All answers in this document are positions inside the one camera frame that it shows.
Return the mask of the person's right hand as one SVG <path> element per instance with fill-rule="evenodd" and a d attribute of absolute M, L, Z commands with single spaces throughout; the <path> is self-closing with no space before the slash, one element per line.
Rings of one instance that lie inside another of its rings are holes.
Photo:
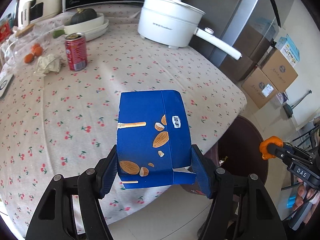
<path fill-rule="evenodd" d="M 306 191 L 304 183 L 300 178 L 297 178 L 297 181 L 300 183 L 300 185 L 297 188 L 297 195 L 296 195 L 295 203 L 293 205 L 294 211 L 304 204 L 305 197 L 309 199 L 315 194 L 315 190 L 313 188 L 310 188 L 308 189 L 308 191 Z M 312 203 L 312 207 L 304 219 L 305 224 L 309 222 L 310 218 L 312 217 L 314 211 L 316 210 L 319 204 L 319 192 L 310 200 L 310 202 Z"/>

